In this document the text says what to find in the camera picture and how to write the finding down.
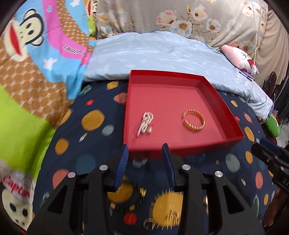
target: metal screw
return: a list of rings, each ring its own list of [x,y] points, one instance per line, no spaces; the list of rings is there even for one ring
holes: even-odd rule
[[[108,166],[107,165],[101,165],[99,167],[100,170],[107,170],[108,169]]]
[[[182,165],[182,168],[183,168],[184,170],[189,170],[189,169],[191,169],[191,167],[190,167],[189,165],[187,165],[187,164]]]
[[[222,177],[223,176],[223,173],[221,171],[216,171],[215,172],[215,176],[217,177]]]
[[[67,176],[68,176],[68,178],[73,178],[73,177],[76,176],[76,174],[75,174],[75,172],[69,172],[69,173],[67,174]]]

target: flower print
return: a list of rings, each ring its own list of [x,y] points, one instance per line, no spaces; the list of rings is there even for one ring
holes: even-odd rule
[[[261,6],[260,4],[258,4],[257,2],[250,2],[249,4],[249,7],[255,11],[255,14],[261,14]]]
[[[239,43],[236,40],[229,42],[228,45],[231,47],[240,48]]]
[[[255,46],[253,45],[252,41],[244,41],[240,43],[240,49],[247,54],[250,54],[255,49]]]
[[[266,28],[266,22],[262,21],[261,24],[260,24],[261,31],[264,32],[265,28]]]
[[[261,7],[256,2],[250,2],[249,4],[244,5],[242,13],[245,14],[246,16],[253,18],[254,14],[260,15]]]
[[[234,19],[231,19],[227,23],[227,32],[230,34],[236,34],[241,29],[242,25],[235,21]]]
[[[254,15],[253,10],[247,4],[244,5],[242,13],[245,14],[246,16],[251,17],[251,18],[253,18],[253,15]]]
[[[196,22],[205,20],[208,18],[207,10],[201,4],[193,10],[193,17]]]
[[[191,9],[191,5],[190,4],[187,5],[187,12],[188,12],[188,14],[190,16],[192,15],[192,9]]]
[[[101,36],[103,37],[111,37],[113,35],[113,31],[112,28],[107,25],[107,26],[100,26],[99,27],[99,33]]]
[[[113,11],[109,11],[107,13],[107,16],[108,16],[108,23],[110,23],[111,25],[114,25],[118,30],[119,30],[119,25],[117,23],[117,20],[116,20],[116,17],[114,15],[114,12]]]
[[[202,37],[202,36],[199,36],[199,35],[196,35],[195,37],[194,37],[194,39],[196,39],[196,40],[198,40],[198,41],[200,41],[200,42],[205,42],[205,39]]]
[[[106,23],[106,21],[107,21],[107,14],[106,13],[100,13],[99,15],[98,15],[98,21],[100,22],[100,23]]]
[[[220,25],[219,21],[217,20],[212,20],[211,18],[208,19],[207,22],[207,30],[214,32],[214,33],[218,33],[221,31],[222,26]]]
[[[168,26],[176,20],[176,11],[164,11],[156,18],[156,23],[159,26]]]
[[[243,9],[245,5],[246,5],[246,0],[243,0],[240,4],[241,9]]]
[[[190,21],[174,21],[171,23],[170,31],[189,38],[192,35],[192,23]]]
[[[115,14],[115,18],[123,32],[125,32],[125,23],[127,21],[127,13],[122,9],[119,8],[117,13]]]

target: cartoon monkey print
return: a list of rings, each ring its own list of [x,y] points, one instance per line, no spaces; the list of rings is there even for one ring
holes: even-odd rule
[[[36,9],[29,9],[20,23],[11,20],[4,32],[4,46],[7,54],[15,61],[23,61],[28,55],[26,45],[41,46],[43,31],[43,19]]]

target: silver jewelry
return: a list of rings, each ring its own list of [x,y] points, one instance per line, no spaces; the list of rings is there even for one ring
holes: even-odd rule
[[[153,131],[153,128],[150,126],[151,121],[153,120],[153,114],[150,112],[144,113],[142,117],[142,122],[140,123],[140,127],[138,129],[138,133],[136,134],[137,137],[139,137],[140,133],[151,133]]]

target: red box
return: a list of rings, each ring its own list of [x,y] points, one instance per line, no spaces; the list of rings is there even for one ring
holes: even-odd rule
[[[199,111],[205,126],[188,130],[182,116],[188,109]],[[153,131],[136,137],[143,114],[153,114]],[[194,126],[201,121],[192,114],[185,119]],[[127,92],[123,142],[133,159],[161,158],[162,145],[171,152],[190,156],[231,148],[244,134],[218,92],[203,77],[175,72],[132,70]]]

